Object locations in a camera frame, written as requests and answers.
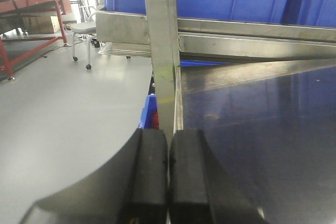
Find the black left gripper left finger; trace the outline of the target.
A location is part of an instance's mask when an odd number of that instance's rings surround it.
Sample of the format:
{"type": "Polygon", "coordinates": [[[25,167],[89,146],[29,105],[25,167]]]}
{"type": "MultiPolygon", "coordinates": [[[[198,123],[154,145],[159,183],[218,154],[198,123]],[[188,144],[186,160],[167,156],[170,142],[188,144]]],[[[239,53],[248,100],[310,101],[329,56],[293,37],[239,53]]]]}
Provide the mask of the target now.
{"type": "Polygon", "coordinates": [[[166,223],[167,142],[136,129],[96,171],[33,203],[21,223],[166,223]]]}

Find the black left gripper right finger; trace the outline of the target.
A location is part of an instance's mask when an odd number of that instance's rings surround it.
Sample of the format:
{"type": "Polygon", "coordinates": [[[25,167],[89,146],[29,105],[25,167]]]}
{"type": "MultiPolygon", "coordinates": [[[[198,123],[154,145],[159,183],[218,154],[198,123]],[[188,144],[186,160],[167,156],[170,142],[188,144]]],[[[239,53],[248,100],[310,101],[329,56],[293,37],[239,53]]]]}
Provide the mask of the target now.
{"type": "Polygon", "coordinates": [[[267,223],[222,167],[201,130],[174,134],[169,214],[171,223],[267,223]]]}

